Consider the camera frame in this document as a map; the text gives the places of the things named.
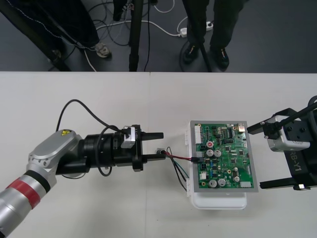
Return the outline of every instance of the power strip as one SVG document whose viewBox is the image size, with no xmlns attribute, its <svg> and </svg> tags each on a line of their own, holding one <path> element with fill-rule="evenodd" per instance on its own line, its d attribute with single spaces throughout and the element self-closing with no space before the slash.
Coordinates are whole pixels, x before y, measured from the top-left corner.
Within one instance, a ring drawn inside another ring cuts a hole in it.
<svg viewBox="0 0 317 238">
<path fill-rule="evenodd" d="M 213 29 L 213 23 L 210 21 L 206 22 L 206 31 L 211 31 Z M 187 28 L 180 29 L 180 35 L 185 38 L 187 37 Z"/>
</svg>

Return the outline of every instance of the blue wire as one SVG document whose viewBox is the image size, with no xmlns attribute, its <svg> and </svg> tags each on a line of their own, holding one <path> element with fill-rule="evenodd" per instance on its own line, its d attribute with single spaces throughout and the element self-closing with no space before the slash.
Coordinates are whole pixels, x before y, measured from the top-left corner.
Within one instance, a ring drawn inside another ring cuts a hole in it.
<svg viewBox="0 0 317 238">
<path fill-rule="evenodd" d="M 185 173 L 185 175 L 189 178 L 188 174 L 186 173 L 186 171 L 183 169 L 183 167 L 181 167 L 181 165 L 179 163 L 177 163 L 175 160 L 174 162 L 181 168 L 181 170 Z"/>
</svg>

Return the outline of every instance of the green circuit board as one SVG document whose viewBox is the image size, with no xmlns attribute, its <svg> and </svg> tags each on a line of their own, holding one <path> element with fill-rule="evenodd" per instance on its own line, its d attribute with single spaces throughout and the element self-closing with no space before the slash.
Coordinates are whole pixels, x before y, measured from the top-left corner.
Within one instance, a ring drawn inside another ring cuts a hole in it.
<svg viewBox="0 0 317 238">
<path fill-rule="evenodd" d="M 237 124 L 195 124 L 199 188 L 254 188 L 245 128 Z"/>
</svg>

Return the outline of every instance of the sneaker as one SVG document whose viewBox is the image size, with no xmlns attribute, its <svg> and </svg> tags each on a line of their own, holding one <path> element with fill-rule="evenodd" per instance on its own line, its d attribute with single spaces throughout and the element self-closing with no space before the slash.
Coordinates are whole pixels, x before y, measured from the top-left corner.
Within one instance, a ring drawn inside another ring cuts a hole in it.
<svg viewBox="0 0 317 238">
<path fill-rule="evenodd" d="M 95 45 L 96 53 L 101 58 L 109 58 L 112 54 L 110 49 L 102 42 Z"/>
<path fill-rule="evenodd" d="M 229 57 L 227 55 L 226 49 L 213 49 L 210 48 L 210 51 L 214 54 L 214 60 L 218 66 L 222 69 L 226 69 L 229 66 Z"/>
<path fill-rule="evenodd" d="M 185 64 L 192 63 L 198 57 L 199 47 L 190 44 L 183 54 L 183 61 Z"/>
</svg>

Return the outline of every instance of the person's leg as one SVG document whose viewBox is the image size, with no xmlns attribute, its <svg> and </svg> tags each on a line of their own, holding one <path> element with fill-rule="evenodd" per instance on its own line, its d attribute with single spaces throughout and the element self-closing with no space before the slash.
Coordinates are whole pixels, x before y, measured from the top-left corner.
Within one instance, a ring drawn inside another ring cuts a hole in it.
<svg viewBox="0 0 317 238">
<path fill-rule="evenodd" d="M 231 41 L 239 12 L 245 2 L 246 0 L 215 0 L 214 2 L 214 23 L 210 46 L 211 51 L 215 54 L 215 60 L 221 68 L 227 68 L 229 65 L 225 48 Z"/>
<path fill-rule="evenodd" d="M 187 0 L 193 13 L 193 17 L 197 20 L 200 33 L 205 36 L 206 34 L 206 9 L 209 0 Z M 187 39 L 190 43 L 189 47 L 185 50 L 183 60 L 185 63 L 193 62 L 199 52 L 198 41 L 193 33 L 192 24 L 187 20 Z"/>
</svg>

